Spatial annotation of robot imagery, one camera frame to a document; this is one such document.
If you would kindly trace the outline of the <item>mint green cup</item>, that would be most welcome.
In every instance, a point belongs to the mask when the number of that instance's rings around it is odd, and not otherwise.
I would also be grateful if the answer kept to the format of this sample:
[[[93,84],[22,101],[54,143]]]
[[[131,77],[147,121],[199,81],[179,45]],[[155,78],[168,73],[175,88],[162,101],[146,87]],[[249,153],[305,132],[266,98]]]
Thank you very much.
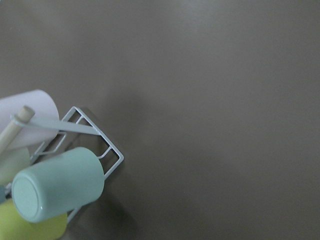
[[[98,157],[76,147],[19,171],[11,193],[21,217],[39,223],[94,202],[104,184]]]

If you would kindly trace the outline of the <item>pink cup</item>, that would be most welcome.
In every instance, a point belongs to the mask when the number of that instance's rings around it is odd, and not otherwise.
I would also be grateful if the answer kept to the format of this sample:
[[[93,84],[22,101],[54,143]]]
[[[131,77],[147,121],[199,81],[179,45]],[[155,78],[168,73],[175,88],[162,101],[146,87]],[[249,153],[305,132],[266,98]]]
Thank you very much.
[[[58,121],[57,106],[48,93],[43,90],[32,90],[0,99],[0,130],[3,131],[12,116],[17,116],[19,122],[15,127],[21,131],[8,145],[8,150],[19,149],[54,139],[58,130],[40,127],[22,126],[30,124],[35,118]]]

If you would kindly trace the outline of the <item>cream white cup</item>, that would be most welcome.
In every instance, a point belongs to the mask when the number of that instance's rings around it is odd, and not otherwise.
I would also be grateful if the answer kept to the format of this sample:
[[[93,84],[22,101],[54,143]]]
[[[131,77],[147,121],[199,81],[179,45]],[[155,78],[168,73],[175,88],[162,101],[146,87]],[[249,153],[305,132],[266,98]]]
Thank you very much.
[[[4,151],[0,155],[0,184],[11,183],[15,175],[31,164],[27,147]]]

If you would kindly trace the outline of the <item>grey cup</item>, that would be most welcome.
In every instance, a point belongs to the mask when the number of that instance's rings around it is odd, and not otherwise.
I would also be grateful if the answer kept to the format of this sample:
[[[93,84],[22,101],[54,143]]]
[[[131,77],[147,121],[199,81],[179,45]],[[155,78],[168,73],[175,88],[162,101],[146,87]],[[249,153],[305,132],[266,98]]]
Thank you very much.
[[[6,201],[6,188],[1,185],[0,186],[0,204]]]

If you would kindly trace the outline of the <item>yellow cup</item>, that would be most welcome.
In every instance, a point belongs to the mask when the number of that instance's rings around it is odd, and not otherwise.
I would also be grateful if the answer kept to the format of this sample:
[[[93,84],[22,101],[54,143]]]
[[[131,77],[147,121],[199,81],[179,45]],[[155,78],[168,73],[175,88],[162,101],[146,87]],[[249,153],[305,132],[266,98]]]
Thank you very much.
[[[23,219],[17,212],[13,201],[0,204],[0,238],[2,240],[57,240],[67,228],[66,213],[32,223]]]

